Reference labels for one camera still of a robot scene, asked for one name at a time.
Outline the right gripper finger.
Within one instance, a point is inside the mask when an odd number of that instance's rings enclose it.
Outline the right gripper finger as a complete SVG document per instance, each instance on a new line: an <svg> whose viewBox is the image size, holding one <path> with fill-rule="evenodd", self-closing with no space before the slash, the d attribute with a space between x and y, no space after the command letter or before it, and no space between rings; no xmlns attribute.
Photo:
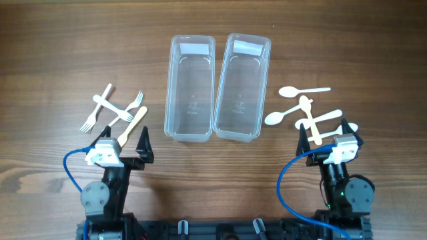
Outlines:
<svg viewBox="0 0 427 240"><path fill-rule="evenodd" d="M302 155L303 153L311 150L310 142L308 141L308 136L306 134L306 129L303 123L300 124L299 134L300 135L298 140L298 146L296 148L296 156Z"/></svg>
<svg viewBox="0 0 427 240"><path fill-rule="evenodd" d="M364 141L362 140L362 138L356 133L355 130L352 129L352 127L350 126L350 124L347 122L345 118L342 118L341 120L341 127L342 127L342 133L344 135L352 134L356 138L358 146L362 146L364 144Z"/></svg>

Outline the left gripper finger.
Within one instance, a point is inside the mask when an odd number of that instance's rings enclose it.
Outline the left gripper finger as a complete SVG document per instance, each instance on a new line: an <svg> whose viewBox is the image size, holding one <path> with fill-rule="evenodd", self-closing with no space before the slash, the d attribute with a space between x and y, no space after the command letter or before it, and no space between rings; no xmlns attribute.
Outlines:
<svg viewBox="0 0 427 240"><path fill-rule="evenodd" d="M149 132L146 126L144 126L142 129L135 151L144 163L154 162L153 149L151 147L151 143L149 140Z"/></svg>
<svg viewBox="0 0 427 240"><path fill-rule="evenodd" d="M98 137L89 146L90 147L94 146L103 137L111 137L111 127L109 125L105 126L103 131L98 135Z"/></svg>

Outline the white spoon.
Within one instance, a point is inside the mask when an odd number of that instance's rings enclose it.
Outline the white spoon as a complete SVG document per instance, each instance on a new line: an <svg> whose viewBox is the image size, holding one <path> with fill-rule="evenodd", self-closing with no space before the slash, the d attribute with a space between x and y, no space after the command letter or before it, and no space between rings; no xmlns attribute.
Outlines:
<svg viewBox="0 0 427 240"><path fill-rule="evenodd" d="M319 92L325 92L325 91L330 91L330 90L331 90L330 87L320 87L320 88L312 88L312 89L297 89L297 88L292 87L292 86L285 86L285 87L282 87L278 91L278 93L282 97L293 98L293 97L296 97L300 93L319 93Z"/></svg>
<svg viewBox="0 0 427 240"><path fill-rule="evenodd" d="M295 107L292 107L291 109L288 109L284 112L275 111L266 116L266 118L264 119L264 123L266 125L276 125L282 121L285 115L297 111L299 109L301 109L301 105L296 105Z"/></svg>
<svg viewBox="0 0 427 240"><path fill-rule="evenodd" d="M358 125L355 123L349 123L349 126L351 127L351 129L353 131L357 131L358 130ZM322 133L320 134L320 138L326 138L329 136L333 136L333 135L342 135L343 134L343 130L342 130L342 126L339 126L335 131L331 131L331 132L327 132L327 133Z"/></svg>

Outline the yellow plastic fork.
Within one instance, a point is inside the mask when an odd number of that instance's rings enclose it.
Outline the yellow plastic fork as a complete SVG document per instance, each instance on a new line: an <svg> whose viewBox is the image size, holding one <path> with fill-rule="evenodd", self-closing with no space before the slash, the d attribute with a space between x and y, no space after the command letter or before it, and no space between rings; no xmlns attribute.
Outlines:
<svg viewBox="0 0 427 240"><path fill-rule="evenodd" d="M128 125L126 130L117 139L120 147L123 147L126 144L129 134L136 127L136 125L142 120L142 118L147 113L147 111L148 111L148 108L146 106L139 108L138 112L135 114L135 117L133 118L131 123Z"/></svg>

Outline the white plastic fork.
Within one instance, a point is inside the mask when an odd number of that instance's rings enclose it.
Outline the white plastic fork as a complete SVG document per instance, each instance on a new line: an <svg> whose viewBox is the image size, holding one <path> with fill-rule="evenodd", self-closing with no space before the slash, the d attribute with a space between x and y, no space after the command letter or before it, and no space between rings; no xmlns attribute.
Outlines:
<svg viewBox="0 0 427 240"><path fill-rule="evenodd" d="M102 96L101 96L103 99L105 99L109 95L111 88L112 88L112 84L109 83L108 86L105 88ZM97 114L99 113L100 108L101 108L101 105L98 103L96 105L95 109L93 110L93 112L87 118L86 122L80 128L81 132L87 133L95 125L95 123L97 121Z"/></svg>
<svg viewBox="0 0 427 240"><path fill-rule="evenodd" d="M135 98L135 100L132 102L132 103L130 103L127 107L126 107L126 109L125 109L125 111L129 111L129 110L131 110L131 109L134 109L134 108L137 108L137 107L139 107L140 105L141 105L141 102L142 102L142 100L143 100L143 92L142 91L140 91L139 93L138 93L138 95L137 95L137 97ZM109 124L108 124L108 126L109 127L112 127L117 121L119 121L120 120L120 118L119 117L116 117L113 121L111 121Z"/></svg>

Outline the pale blue plastic fork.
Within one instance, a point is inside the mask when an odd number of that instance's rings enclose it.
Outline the pale blue plastic fork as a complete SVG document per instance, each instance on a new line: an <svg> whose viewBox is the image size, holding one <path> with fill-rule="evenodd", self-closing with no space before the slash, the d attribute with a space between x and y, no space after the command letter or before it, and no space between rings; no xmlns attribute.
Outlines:
<svg viewBox="0 0 427 240"><path fill-rule="evenodd" d="M118 109L117 107L115 107L114 105L112 105L109 101L107 101L106 99L102 98L99 95L94 95L93 96L93 100L98 103L101 104L103 107L106 107L109 110L112 110L113 112L115 112L117 114L117 116L127 122L131 122L133 120L133 116L128 113L127 111Z"/></svg>

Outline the cream spoon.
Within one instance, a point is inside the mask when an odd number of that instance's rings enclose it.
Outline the cream spoon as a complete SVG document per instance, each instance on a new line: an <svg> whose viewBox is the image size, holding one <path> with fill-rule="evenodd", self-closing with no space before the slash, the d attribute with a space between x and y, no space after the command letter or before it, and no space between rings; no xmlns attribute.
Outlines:
<svg viewBox="0 0 427 240"><path fill-rule="evenodd" d="M317 123L317 122L321 122L321 121L335 119L335 118L341 117L342 115L343 115L342 110L336 109L336 110L333 110L329 113L325 113L323 115L320 115L319 117L313 118L313 122ZM311 127L311 122L309 121L308 118L303 118L303 119L299 119L298 121L296 121L294 126L296 129L300 129L301 125L304 126L304 129L309 129Z"/></svg>

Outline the yellow plastic spoon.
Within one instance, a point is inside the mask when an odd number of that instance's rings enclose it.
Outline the yellow plastic spoon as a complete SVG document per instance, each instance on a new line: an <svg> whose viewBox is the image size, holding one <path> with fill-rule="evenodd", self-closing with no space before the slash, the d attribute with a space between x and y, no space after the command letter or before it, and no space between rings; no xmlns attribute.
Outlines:
<svg viewBox="0 0 427 240"><path fill-rule="evenodd" d="M323 141L322 141L322 138L320 137L320 133L312 117L312 113L311 113L312 106L311 106L310 100L305 95L302 95L299 98L299 105L301 110L306 114L308 118L308 122L310 124L310 129L312 132L312 137L314 138L314 143L320 146L323 143Z"/></svg>

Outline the white spoon top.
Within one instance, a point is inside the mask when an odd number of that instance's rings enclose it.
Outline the white spoon top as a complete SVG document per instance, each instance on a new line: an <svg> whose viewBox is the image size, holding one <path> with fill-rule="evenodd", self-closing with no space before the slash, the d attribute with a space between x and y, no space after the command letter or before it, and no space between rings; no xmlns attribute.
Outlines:
<svg viewBox="0 0 427 240"><path fill-rule="evenodd" d="M293 97L296 97L300 93L319 93L319 92L325 92L325 91L330 91L330 90L331 90L330 87L320 87L320 88L312 88L312 89L297 89L297 88L292 87L292 86L285 86L285 87L282 87L278 91L278 93L282 97L293 98Z"/></svg>

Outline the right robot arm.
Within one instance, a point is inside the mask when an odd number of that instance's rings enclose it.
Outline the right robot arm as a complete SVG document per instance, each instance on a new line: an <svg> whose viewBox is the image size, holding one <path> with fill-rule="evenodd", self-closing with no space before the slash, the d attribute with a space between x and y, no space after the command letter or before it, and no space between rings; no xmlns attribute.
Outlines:
<svg viewBox="0 0 427 240"><path fill-rule="evenodd" d="M342 134L334 137L332 146L317 149L306 156L308 167L319 167L320 189L326 210L317 210L314 219L343 230L339 233L326 227L316 227L316 239L372 239L368 218L374 200L375 186L363 175L349 174L346 164L358 157L364 144L356 130L341 120Z"/></svg>

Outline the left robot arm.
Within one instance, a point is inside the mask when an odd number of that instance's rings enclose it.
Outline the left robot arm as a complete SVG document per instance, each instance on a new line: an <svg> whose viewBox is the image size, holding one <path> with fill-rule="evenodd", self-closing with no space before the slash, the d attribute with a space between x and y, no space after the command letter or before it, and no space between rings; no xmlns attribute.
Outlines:
<svg viewBox="0 0 427 240"><path fill-rule="evenodd" d="M154 154L147 127L143 127L135 151L137 157L119 157L121 167L104 167L100 181L87 184L81 192L86 220L77 226L76 239L149 239L149 233L133 213L124 213L131 171L143 171Z"/></svg>

